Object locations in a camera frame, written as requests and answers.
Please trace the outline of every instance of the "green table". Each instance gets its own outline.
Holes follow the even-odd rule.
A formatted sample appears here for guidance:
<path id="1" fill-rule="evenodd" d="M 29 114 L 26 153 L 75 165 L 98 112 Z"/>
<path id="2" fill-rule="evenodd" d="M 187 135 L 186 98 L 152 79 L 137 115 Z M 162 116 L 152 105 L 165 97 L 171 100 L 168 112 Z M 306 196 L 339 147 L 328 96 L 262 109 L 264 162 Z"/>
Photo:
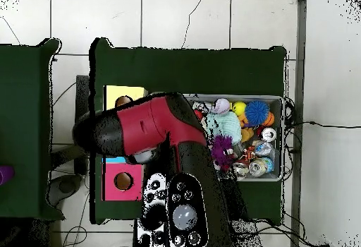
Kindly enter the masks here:
<path id="1" fill-rule="evenodd" d="M 49 63 L 58 40 L 0 45 L 0 164 L 15 177 L 0 186 L 0 217 L 62 219 L 46 202 L 50 170 Z"/>
<path id="2" fill-rule="evenodd" d="M 96 39 L 90 48 L 94 108 L 103 108 L 105 85 L 141 86 L 148 92 L 283 96 L 285 56 L 283 47 L 221 51 L 123 49 L 111 47 L 107 39 Z M 101 201 L 100 158 L 95 162 L 95 174 L 96 220 L 140 216 L 141 202 Z M 243 181 L 239 189 L 250 218 L 281 223 L 282 181 Z"/>

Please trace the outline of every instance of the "soda can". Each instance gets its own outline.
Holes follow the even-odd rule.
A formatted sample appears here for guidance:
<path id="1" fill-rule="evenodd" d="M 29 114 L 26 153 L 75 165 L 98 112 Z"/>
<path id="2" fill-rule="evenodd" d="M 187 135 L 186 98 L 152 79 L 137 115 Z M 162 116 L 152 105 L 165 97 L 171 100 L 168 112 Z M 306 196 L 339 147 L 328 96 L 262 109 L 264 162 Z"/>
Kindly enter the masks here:
<path id="1" fill-rule="evenodd" d="M 273 128 L 265 128 L 262 131 L 262 139 L 271 143 L 272 141 L 276 140 L 276 131 Z"/>
<path id="2" fill-rule="evenodd" d="M 248 174 L 248 172 L 250 172 L 248 166 L 242 162 L 234 162 L 233 170 L 237 177 L 245 177 L 245 175 Z"/>
<path id="3" fill-rule="evenodd" d="M 266 173 L 267 168 L 262 160 L 256 159 L 250 163 L 249 170 L 251 175 L 259 177 Z"/>
<path id="4" fill-rule="evenodd" d="M 266 157 L 271 154 L 273 146 L 271 143 L 265 141 L 259 141 L 255 146 L 255 154 L 258 157 Z"/>
<path id="5" fill-rule="evenodd" d="M 274 162 L 271 159 L 265 157 L 260 158 L 260 160 L 262 160 L 264 165 L 266 165 L 266 172 L 272 172 L 274 170 Z"/>

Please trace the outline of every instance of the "plastic bin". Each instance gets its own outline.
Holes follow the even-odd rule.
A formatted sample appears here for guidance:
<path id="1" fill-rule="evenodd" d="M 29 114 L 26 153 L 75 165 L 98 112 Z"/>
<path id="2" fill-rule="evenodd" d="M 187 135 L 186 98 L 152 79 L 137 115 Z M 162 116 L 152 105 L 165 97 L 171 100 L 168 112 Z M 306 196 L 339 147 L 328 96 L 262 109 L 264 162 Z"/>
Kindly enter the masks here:
<path id="1" fill-rule="evenodd" d="M 248 103 L 255 100 L 261 100 L 269 105 L 271 112 L 274 114 L 274 124 L 272 128 L 276 130 L 276 140 L 273 142 L 275 154 L 273 172 L 265 173 L 260 177 L 254 177 L 248 174 L 245 179 L 241 181 L 279 181 L 283 177 L 283 160 L 284 160 L 284 116 L 285 106 L 282 97 L 272 95 L 195 95 L 183 94 L 188 101 L 196 102 L 215 102 L 220 98 L 225 98 L 229 102 L 244 102 Z"/>

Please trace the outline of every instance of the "white tile floor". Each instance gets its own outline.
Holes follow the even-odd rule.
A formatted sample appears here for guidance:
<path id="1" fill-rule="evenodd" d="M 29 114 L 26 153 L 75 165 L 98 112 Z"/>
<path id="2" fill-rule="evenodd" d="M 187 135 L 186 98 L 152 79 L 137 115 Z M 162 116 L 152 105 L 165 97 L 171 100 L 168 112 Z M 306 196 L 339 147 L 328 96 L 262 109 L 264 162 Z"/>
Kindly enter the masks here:
<path id="1" fill-rule="evenodd" d="M 95 37 L 107 37 L 115 47 L 158 47 L 167 49 L 268 49 L 282 45 L 289 59 L 295 59 L 297 0 L 0 0 L 0 44 L 36 45 L 46 37 L 62 41 L 58 61 L 53 64 L 54 100 L 72 83 L 76 75 L 89 73 L 88 51 Z M 287 66 L 288 95 L 294 97 L 295 62 Z M 54 142 L 72 143 L 75 113 L 75 87 L 54 107 Z M 72 172 L 73 163 L 62 166 Z M 292 179 L 285 184 L 285 209 L 290 213 Z M 54 240 L 78 226 L 87 200 L 87 188 L 61 204 L 66 220 L 54 225 Z M 89 222 L 86 202 L 82 227 L 88 231 L 84 242 L 75 247 L 130 247 L 132 222 L 110 221 L 97 226 Z M 289 217 L 285 217 L 290 226 Z M 289 239 L 275 230 L 260 235 L 264 247 L 290 247 Z M 76 234 L 68 235 L 68 242 Z M 80 233 L 78 241 L 85 235 Z"/>

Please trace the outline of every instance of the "purple pom-pom toy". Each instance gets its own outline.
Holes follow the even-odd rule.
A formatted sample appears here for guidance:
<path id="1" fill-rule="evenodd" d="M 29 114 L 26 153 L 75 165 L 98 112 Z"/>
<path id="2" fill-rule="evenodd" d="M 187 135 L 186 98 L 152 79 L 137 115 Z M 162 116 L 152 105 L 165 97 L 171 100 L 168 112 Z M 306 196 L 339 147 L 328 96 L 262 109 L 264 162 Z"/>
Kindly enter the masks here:
<path id="1" fill-rule="evenodd" d="M 223 167 L 232 162 L 232 158 L 227 155 L 227 150 L 232 148 L 232 137 L 224 135 L 215 135 L 213 146 L 211 149 L 212 159 L 216 161 L 217 165 Z"/>

